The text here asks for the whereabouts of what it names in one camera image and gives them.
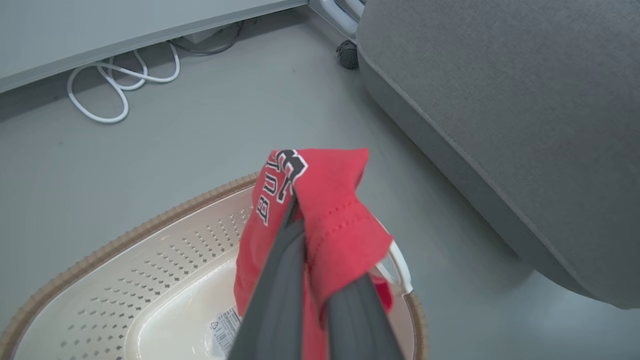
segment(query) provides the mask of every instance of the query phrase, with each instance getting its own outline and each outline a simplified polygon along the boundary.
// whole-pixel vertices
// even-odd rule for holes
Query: laundry basket
[[[235,311],[238,243],[256,178],[189,200],[57,276],[13,317],[0,360],[224,359],[231,340],[213,327]],[[426,317],[394,246],[377,266],[396,297],[388,318],[405,358],[426,359]]]

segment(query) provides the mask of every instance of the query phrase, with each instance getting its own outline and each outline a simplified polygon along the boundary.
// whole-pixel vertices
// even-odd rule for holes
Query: clothing
[[[252,193],[253,211],[241,237],[234,294],[244,315],[260,271],[291,200],[305,219],[307,259],[303,357],[325,360],[324,306],[329,297],[372,269],[387,253],[391,235],[358,200],[355,190],[369,157],[367,149],[273,151]],[[393,296],[373,278],[387,312]]]

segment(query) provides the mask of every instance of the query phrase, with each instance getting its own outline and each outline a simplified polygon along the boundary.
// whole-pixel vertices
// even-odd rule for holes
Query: caster wheel
[[[347,40],[338,46],[335,51],[338,53],[338,61],[345,69],[355,70],[358,68],[358,51],[356,44]]]

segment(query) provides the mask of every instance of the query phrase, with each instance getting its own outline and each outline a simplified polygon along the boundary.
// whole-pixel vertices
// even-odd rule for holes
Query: product label
[[[240,316],[238,315],[237,306],[233,305],[229,310],[216,316],[209,324],[209,328],[212,332],[213,342],[218,344],[220,350],[227,357],[231,351],[231,346],[234,344],[238,329],[240,329]]]

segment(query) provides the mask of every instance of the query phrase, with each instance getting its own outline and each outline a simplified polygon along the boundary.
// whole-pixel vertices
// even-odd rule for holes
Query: fabric upholstery
[[[553,281],[640,307],[640,3],[369,0],[370,92]]]

